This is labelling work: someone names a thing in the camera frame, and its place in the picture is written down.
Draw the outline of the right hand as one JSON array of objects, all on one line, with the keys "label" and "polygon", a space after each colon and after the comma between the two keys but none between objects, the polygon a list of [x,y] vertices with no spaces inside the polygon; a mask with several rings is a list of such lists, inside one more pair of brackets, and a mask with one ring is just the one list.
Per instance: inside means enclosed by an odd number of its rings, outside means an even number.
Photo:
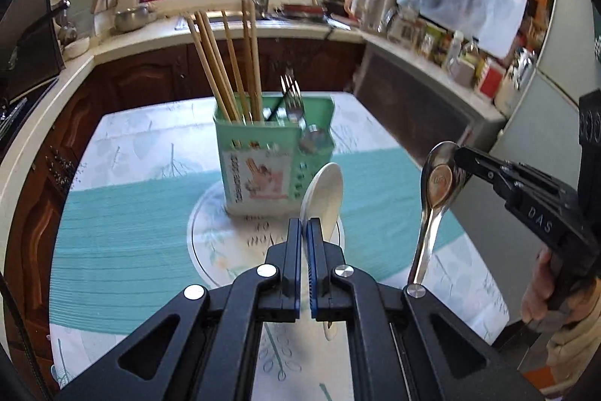
[{"label": "right hand", "polygon": [[[549,312],[547,300],[554,292],[554,279],[550,269],[552,253],[543,247],[536,258],[532,279],[521,299],[521,319],[523,322],[541,321]],[[569,316],[566,325],[582,322],[585,319],[599,319],[600,280],[596,279],[584,289],[568,298]]]}]

